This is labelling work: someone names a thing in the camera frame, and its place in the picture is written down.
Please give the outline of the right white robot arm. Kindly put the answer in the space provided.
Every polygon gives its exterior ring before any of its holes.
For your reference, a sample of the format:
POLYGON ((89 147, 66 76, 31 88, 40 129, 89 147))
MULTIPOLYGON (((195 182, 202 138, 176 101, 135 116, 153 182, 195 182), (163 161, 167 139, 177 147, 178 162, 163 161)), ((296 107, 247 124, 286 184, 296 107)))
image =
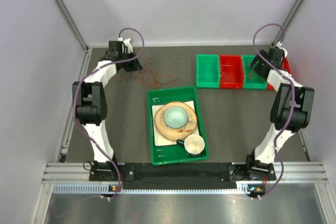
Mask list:
POLYGON ((282 68, 287 54, 282 43, 278 42, 268 51, 258 52, 248 64, 277 92, 270 112, 270 129, 246 159, 245 174, 252 180, 270 174, 272 164, 286 141, 307 127, 310 121, 314 89, 301 85, 282 68))

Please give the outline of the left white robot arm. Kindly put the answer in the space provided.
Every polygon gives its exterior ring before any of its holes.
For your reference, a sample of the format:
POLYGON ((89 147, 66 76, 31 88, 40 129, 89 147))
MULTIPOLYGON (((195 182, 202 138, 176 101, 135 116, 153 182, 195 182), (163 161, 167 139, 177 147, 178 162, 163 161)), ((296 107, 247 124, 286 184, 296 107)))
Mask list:
POLYGON ((89 180, 117 181, 120 178, 117 160, 106 130, 108 114, 104 88, 121 69, 134 72, 142 69, 131 45, 131 39, 119 37, 109 41, 109 48, 95 69, 83 80, 72 84, 73 119, 91 142, 94 160, 89 162, 89 180))

